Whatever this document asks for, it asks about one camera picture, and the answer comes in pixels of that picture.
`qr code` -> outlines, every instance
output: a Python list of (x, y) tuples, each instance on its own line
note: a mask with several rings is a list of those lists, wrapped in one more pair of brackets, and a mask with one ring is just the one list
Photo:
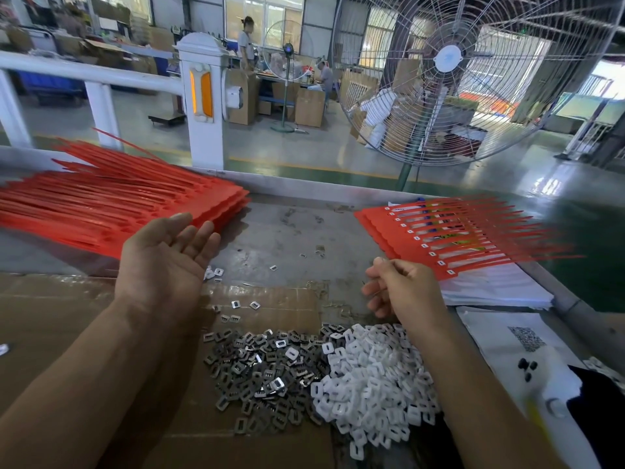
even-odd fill
[(512, 334), (519, 339), (519, 342), (527, 352), (534, 352), (539, 348), (546, 346), (543, 340), (538, 337), (531, 328), (508, 326), (508, 329), (510, 329), (510, 332), (512, 332)]

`hand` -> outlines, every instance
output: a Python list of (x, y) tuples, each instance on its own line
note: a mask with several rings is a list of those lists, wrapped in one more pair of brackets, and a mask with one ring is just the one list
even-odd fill
[(153, 315), (167, 328), (198, 304), (204, 271), (220, 236), (212, 222), (199, 230), (191, 214), (156, 219), (130, 237), (121, 252), (115, 299)]
[(365, 273), (371, 281), (361, 291), (365, 296), (374, 295), (367, 306), (378, 318), (395, 314), (409, 334), (448, 325), (441, 288), (429, 267), (378, 257)]

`forearm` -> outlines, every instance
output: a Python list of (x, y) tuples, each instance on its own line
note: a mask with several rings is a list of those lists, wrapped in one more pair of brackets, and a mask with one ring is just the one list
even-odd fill
[(0, 467), (94, 467), (158, 362), (162, 334), (114, 301), (0, 419)]
[(565, 468), (456, 323), (440, 324), (418, 342), (465, 467)]

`industrial fan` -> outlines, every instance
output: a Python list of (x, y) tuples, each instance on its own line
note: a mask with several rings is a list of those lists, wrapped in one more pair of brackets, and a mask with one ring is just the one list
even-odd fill
[(404, 163), (401, 190), (413, 165), (478, 161), (542, 128), (605, 54), (623, 6), (340, 0), (331, 62), (344, 71), (341, 108), (371, 147)]
[(287, 99), (289, 83), (299, 83), (301, 79), (312, 75), (314, 72), (312, 64), (305, 64), (295, 59), (301, 44), (312, 46), (310, 35), (302, 30), (300, 23), (287, 19), (273, 23), (263, 39), (262, 58), (267, 70), (279, 81), (285, 83), (282, 120), (271, 127), (272, 130), (280, 133), (293, 133), (295, 131), (292, 126), (285, 124), (287, 107), (289, 104), (295, 106), (294, 101)]

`green floor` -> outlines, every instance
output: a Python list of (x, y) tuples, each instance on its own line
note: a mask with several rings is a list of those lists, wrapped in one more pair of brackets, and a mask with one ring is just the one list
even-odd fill
[[(53, 148), (50, 139), (37, 138), (39, 148)], [(7, 144), (0, 135), (0, 144)], [(155, 153), (169, 162), (176, 155)], [(242, 173), (277, 174), (284, 178), (307, 179), (335, 184), (348, 184), (377, 189), (394, 189), (394, 179), (375, 178), (364, 174), (339, 173), (300, 167), (270, 167), (247, 161), (226, 161), (226, 169)], [(575, 244), (576, 254), (585, 258), (541, 262), (565, 286), (598, 311), (625, 312), (625, 209), (596, 204), (544, 199), (515, 194), (493, 193), (479, 189), (456, 188), (420, 182), (409, 184), (410, 190), (434, 196), (462, 196), (488, 192), (514, 204), (545, 225), (562, 233), (562, 240)]]

